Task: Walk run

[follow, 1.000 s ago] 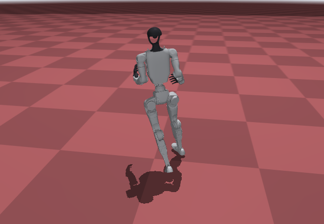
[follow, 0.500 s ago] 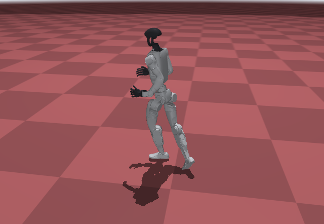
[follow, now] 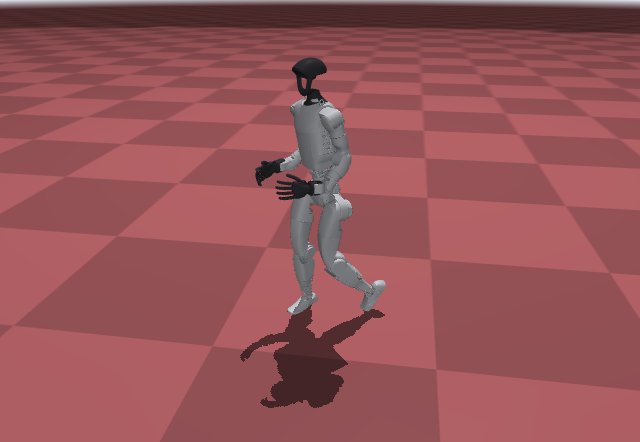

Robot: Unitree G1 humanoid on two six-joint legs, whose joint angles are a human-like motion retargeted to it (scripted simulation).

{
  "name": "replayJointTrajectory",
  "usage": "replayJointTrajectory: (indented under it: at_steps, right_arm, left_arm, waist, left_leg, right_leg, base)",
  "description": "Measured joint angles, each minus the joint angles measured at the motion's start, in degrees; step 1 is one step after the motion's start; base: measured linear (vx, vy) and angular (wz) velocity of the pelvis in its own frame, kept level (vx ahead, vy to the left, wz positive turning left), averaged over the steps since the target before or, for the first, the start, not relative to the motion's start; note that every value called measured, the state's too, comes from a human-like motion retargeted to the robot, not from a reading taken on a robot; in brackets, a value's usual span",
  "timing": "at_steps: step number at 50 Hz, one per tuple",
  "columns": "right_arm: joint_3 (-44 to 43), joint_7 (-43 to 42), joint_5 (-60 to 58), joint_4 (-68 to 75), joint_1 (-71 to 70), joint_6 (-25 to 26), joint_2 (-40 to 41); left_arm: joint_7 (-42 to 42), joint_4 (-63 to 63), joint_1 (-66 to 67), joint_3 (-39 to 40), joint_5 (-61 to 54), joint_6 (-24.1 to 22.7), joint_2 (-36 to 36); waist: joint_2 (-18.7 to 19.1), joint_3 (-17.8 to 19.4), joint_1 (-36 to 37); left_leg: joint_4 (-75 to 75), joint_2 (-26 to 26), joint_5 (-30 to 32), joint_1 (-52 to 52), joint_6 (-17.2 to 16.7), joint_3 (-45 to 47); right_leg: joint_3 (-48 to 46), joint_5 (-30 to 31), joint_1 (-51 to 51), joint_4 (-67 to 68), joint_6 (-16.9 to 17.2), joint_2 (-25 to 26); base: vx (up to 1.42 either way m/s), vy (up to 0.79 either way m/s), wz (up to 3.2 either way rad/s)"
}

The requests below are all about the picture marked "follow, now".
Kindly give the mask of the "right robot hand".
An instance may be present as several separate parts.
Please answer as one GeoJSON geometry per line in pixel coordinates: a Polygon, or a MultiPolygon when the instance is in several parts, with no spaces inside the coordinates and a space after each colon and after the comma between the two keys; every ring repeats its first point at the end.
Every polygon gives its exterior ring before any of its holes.
{"type": "Polygon", "coordinates": [[[262,166],[257,167],[256,168],[256,173],[255,173],[255,177],[256,177],[256,181],[258,182],[258,185],[262,186],[260,183],[264,179],[269,178],[274,172],[275,173],[282,172],[282,171],[280,171],[280,163],[282,163],[282,162],[285,162],[285,159],[281,158],[281,159],[275,160],[273,162],[262,161],[261,162],[262,166]]]}

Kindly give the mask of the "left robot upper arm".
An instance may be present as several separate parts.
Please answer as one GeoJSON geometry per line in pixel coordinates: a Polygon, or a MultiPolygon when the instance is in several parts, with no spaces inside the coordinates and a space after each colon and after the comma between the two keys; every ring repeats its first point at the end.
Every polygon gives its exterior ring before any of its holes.
{"type": "Polygon", "coordinates": [[[339,165],[344,154],[350,154],[348,140],[344,129],[344,117],[338,109],[325,107],[318,113],[323,127],[328,131],[336,152],[333,153],[332,163],[339,165]]]}

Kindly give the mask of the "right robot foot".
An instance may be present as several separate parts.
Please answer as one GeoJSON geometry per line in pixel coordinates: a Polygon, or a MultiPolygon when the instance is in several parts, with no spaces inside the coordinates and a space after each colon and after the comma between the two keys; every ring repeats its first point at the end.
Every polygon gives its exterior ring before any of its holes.
{"type": "MultiPolygon", "coordinates": [[[[308,295],[307,295],[308,296],[308,295]]],[[[290,306],[287,310],[289,314],[295,315],[298,314],[305,309],[307,309],[311,304],[317,301],[317,295],[312,292],[312,298],[306,300],[306,297],[300,297],[292,306],[290,306]]]]}

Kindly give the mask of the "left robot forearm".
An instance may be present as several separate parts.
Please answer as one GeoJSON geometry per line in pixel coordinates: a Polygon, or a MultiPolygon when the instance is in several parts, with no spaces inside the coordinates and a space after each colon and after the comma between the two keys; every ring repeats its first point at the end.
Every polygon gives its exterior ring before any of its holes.
{"type": "Polygon", "coordinates": [[[330,194],[337,182],[344,177],[351,164],[351,156],[344,154],[339,165],[332,165],[321,184],[314,184],[314,194],[330,194]]]}

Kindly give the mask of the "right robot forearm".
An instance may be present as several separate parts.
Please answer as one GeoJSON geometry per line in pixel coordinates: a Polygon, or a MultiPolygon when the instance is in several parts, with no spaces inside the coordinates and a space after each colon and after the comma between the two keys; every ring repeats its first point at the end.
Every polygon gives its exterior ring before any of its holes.
{"type": "Polygon", "coordinates": [[[280,163],[280,171],[294,170],[301,162],[302,160],[298,147],[290,157],[285,158],[285,162],[280,163]]]}

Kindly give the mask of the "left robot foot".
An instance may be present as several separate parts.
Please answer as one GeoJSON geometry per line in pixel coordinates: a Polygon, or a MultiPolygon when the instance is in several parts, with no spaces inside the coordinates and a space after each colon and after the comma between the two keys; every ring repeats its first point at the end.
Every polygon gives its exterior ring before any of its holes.
{"type": "MultiPolygon", "coordinates": [[[[373,308],[373,306],[377,302],[378,297],[385,290],[386,283],[383,280],[376,280],[371,284],[371,286],[374,292],[370,296],[367,296],[367,294],[365,294],[360,304],[360,308],[363,309],[364,311],[370,311],[373,308]]],[[[370,293],[370,292],[367,292],[367,293],[370,293]]]]}

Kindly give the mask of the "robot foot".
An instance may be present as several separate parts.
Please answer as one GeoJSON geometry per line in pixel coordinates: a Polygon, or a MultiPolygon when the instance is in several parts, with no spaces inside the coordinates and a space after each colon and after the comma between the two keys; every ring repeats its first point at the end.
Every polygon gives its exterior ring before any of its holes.
{"type": "MultiPolygon", "coordinates": [[[[308,296],[308,295],[307,295],[308,296]]],[[[317,301],[317,295],[312,292],[312,298],[306,300],[306,297],[300,297],[292,306],[290,306],[287,310],[289,314],[295,315],[298,314],[305,309],[307,309],[311,304],[317,301]]]]}
{"type": "MultiPolygon", "coordinates": [[[[370,311],[373,308],[373,306],[377,302],[378,297],[385,290],[386,283],[383,280],[376,280],[371,284],[371,286],[374,292],[370,296],[367,296],[367,294],[365,294],[360,304],[360,308],[363,309],[364,311],[370,311]]],[[[370,292],[367,292],[367,293],[370,293],[370,292]]]]}

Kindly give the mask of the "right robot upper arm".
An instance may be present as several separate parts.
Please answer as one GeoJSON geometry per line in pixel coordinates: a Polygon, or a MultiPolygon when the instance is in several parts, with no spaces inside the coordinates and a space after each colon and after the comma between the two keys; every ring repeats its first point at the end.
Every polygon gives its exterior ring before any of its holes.
{"type": "MultiPolygon", "coordinates": [[[[301,100],[303,100],[303,99],[301,99],[301,100]]],[[[299,101],[300,101],[300,100],[299,100],[299,101]]],[[[299,102],[299,101],[297,101],[297,102],[299,102]]],[[[297,102],[296,102],[296,103],[297,103],[297,102]]],[[[296,103],[294,103],[293,105],[291,105],[291,106],[290,106],[290,111],[291,111],[291,113],[292,113],[292,115],[293,115],[293,116],[294,116],[294,107],[295,107],[296,103]]]]}

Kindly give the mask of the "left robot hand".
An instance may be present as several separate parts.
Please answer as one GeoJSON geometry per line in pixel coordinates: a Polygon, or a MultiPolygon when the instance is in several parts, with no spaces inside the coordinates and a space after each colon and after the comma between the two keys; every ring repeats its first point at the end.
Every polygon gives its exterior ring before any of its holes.
{"type": "Polygon", "coordinates": [[[276,189],[279,190],[292,190],[289,192],[276,192],[279,195],[294,195],[294,196],[288,196],[288,197],[279,197],[280,200],[290,200],[290,199],[299,199],[302,198],[304,196],[306,196],[307,194],[309,194],[310,196],[314,196],[314,195],[321,195],[321,194],[314,194],[314,184],[321,184],[321,181],[309,181],[308,183],[305,180],[301,180],[300,178],[291,175],[291,174],[286,174],[287,177],[292,178],[296,181],[294,182],[284,182],[284,181],[279,181],[277,180],[277,183],[279,184],[283,184],[283,185],[292,185],[291,187],[278,187],[275,186],[276,189]]]}

